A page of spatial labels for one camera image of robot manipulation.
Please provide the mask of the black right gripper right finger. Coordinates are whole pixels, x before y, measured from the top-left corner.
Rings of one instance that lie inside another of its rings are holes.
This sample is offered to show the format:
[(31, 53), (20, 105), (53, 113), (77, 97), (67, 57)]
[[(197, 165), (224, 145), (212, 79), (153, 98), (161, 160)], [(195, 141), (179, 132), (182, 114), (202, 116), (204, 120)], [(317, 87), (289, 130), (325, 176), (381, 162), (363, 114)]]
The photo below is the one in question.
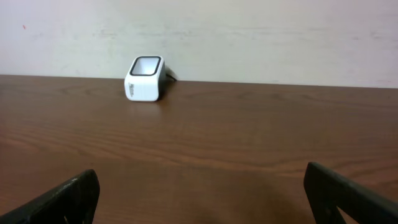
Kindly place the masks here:
[(397, 203), (319, 163), (308, 163), (303, 186), (316, 223), (344, 223), (340, 210), (358, 223), (397, 223)]

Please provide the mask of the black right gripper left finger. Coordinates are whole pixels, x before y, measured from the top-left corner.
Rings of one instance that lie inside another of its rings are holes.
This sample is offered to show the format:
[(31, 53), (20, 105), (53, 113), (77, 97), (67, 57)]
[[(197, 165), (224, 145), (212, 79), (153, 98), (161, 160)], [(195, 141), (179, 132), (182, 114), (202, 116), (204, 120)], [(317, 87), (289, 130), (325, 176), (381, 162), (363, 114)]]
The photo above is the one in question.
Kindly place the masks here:
[(26, 204), (1, 215), (1, 223), (93, 222), (100, 196), (96, 172), (88, 169)]

